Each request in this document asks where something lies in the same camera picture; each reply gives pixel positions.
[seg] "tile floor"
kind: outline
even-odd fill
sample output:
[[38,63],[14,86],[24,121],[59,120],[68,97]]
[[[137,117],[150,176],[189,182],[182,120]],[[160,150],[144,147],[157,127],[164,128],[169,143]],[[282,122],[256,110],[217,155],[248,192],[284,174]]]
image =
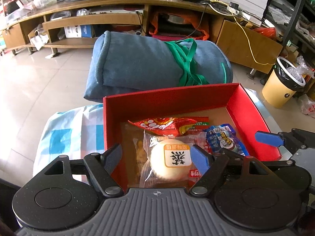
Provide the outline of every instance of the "tile floor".
[[[48,118],[55,112],[94,104],[83,99],[92,49],[59,50],[56,58],[45,59],[51,49],[31,56],[0,57],[0,177],[23,185],[32,177],[37,145]],[[259,78],[250,80],[250,69],[234,64],[234,82],[261,95]],[[315,119],[303,115],[295,99],[282,109],[265,106],[283,131],[301,128],[315,132]]]

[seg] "open cardboard box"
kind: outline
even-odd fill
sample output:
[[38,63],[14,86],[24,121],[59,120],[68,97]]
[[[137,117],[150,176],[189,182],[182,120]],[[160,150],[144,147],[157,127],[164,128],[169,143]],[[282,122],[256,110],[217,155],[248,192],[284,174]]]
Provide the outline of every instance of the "open cardboard box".
[[122,144],[122,160],[112,173],[124,189],[134,183],[136,152],[133,139],[143,130],[127,126],[127,120],[167,116],[208,116],[210,125],[231,124],[250,155],[260,161],[279,160],[276,147],[255,140],[257,131],[270,132],[263,117],[239,83],[149,90],[104,98],[105,149]]

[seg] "blue rolled blanket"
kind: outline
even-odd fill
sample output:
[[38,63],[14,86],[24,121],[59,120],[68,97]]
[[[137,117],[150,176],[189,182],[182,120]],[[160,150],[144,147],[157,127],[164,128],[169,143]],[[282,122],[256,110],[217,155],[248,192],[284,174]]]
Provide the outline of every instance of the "blue rolled blanket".
[[[188,50],[193,42],[178,42]],[[209,84],[230,83],[233,71],[217,45],[196,41],[194,71]],[[106,31],[95,42],[84,98],[179,86],[184,74],[168,44],[146,36]]]

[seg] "trash can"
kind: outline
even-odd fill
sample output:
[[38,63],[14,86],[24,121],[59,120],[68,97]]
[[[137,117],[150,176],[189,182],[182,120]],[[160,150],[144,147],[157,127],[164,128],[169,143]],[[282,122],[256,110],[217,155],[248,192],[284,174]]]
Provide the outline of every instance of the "trash can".
[[295,67],[283,57],[278,57],[273,71],[262,89],[265,100],[275,108],[281,108],[297,91],[303,91],[305,80],[299,82],[286,69]]

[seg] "cabinet door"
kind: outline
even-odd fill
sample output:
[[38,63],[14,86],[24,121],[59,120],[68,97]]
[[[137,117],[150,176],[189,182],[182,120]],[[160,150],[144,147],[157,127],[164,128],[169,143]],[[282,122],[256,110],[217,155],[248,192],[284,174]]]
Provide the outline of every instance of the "cabinet door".
[[26,44],[20,24],[10,27],[9,30],[3,30],[2,37],[7,49],[12,49]]
[[256,61],[262,64],[269,63],[269,65],[260,65],[254,61],[243,30],[234,22],[227,20],[223,22],[216,44],[230,62],[269,73],[282,50],[282,45],[253,30],[243,29],[248,36]]

